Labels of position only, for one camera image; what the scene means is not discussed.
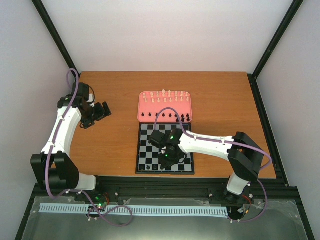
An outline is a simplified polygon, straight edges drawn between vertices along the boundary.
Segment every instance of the black square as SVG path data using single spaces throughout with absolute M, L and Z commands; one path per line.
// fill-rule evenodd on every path
M 185 170 L 185 165 L 178 165 L 178 170 L 179 171 L 184 171 Z
M 146 170 L 146 165 L 144 165 L 144 164 L 139 164 L 139 170 L 140 170 L 140 171 Z
M 147 146 L 146 151 L 147 153 L 152 153 L 152 146 Z
M 139 156 L 140 156 L 140 158 L 146 158 L 146 153 L 145 152 L 140 152 Z
M 190 164 L 191 164 L 191 159 L 190 159 L 190 158 L 186 158 L 186 159 L 184 160 L 184 164 L 190 165 Z

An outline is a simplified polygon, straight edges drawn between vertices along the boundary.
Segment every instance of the wooden table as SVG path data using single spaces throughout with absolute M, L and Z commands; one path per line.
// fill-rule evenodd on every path
M 70 156 L 79 171 L 103 176 L 227 178 L 229 162 L 194 154 L 195 175 L 136 174 L 139 133 L 138 99 L 143 91 L 188 91 L 192 131 L 213 136 L 248 134 L 263 150 L 267 143 L 245 72 L 83 72 L 80 81 L 108 103 L 112 115 L 74 133 Z M 262 178 L 276 178 L 273 166 Z

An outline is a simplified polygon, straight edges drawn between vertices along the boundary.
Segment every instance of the black metal frame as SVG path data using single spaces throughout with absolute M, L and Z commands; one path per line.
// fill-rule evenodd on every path
M 277 144 L 269 123 L 267 112 L 261 98 L 257 78 L 262 69 L 266 65 L 272 52 L 276 48 L 281 37 L 288 28 L 291 20 L 297 13 L 299 7 L 304 0 L 294 0 L 284 16 L 279 28 L 274 34 L 270 44 L 268 45 L 265 53 L 259 61 L 253 74 L 248 74 L 248 80 L 251 86 L 252 94 L 255 100 L 257 111 L 262 123 L 262 128 L 266 138 L 266 142 L 273 159 L 273 166 L 276 173 L 276 179 L 262 179 L 268 199 L 273 200 L 295 200 L 301 220 L 303 222 L 306 234 L 310 240 L 314 240 L 312 229 L 310 227 L 299 191 L 296 187 L 289 186 L 288 179 L 282 164 Z M 66 63 L 69 67 L 75 68 L 68 51 L 63 44 L 54 24 L 52 23 L 48 12 L 46 11 L 41 0 L 32 0 L 39 14 L 41 15 L 45 25 L 47 26 L 52 38 L 56 42 L 59 50 L 61 51 Z M 130 198 L 192 198 L 203 199 L 208 198 L 211 203 L 215 203 L 214 198 L 209 197 L 210 189 L 221 188 L 226 186 L 226 178 L 152 178 L 152 177 L 99 177 L 99 190 L 108 192 L 111 202 L 123 203 L 123 200 Z M 251 193 L 256 199 L 263 199 L 264 193 L 258 183 L 252 183 L 250 187 Z M 97 192 L 90 192 L 91 196 L 95 196 Z M 30 211 L 36 196 L 47 196 L 47 193 L 40 190 L 38 184 L 35 185 L 32 192 L 29 204 L 22 219 L 20 228 L 16 235 L 16 239 L 21 239 L 26 227 Z M 82 199 L 83 194 L 74 195 L 79 201 L 87 201 Z

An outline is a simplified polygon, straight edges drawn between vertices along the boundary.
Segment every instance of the transparent plastic sheet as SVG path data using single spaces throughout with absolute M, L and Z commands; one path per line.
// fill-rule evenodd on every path
M 293 200 L 269 200 L 265 214 L 250 223 L 230 224 L 228 219 L 216 217 L 179 216 L 150 217 L 136 216 L 130 225 L 113 227 L 103 220 L 91 220 L 84 214 L 39 213 L 40 203 L 80 204 L 73 197 L 37 197 L 34 201 L 24 240 L 43 239 L 166 239 L 166 240 L 307 240 L 298 208 Z M 193 199 L 150 199 L 132 198 L 126 205 L 151 206 L 212 206 L 207 200 Z M 263 200 L 255 200 L 254 205 L 243 219 L 258 215 L 264 207 Z M 107 217 L 114 223 L 126 223 L 128 216 Z

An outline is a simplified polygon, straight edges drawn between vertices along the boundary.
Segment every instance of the pink board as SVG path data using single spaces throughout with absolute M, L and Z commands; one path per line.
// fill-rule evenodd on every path
M 191 96 L 187 91 L 143 91 L 139 95 L 138 120 L 140 123 L 154 123 L 156 114 L 164 108 L 175 109 L 182 121 L 192 121 Z M 158 118 L 159 123 L 176 123 L 177 117 L 171 110 L 165 110 Z

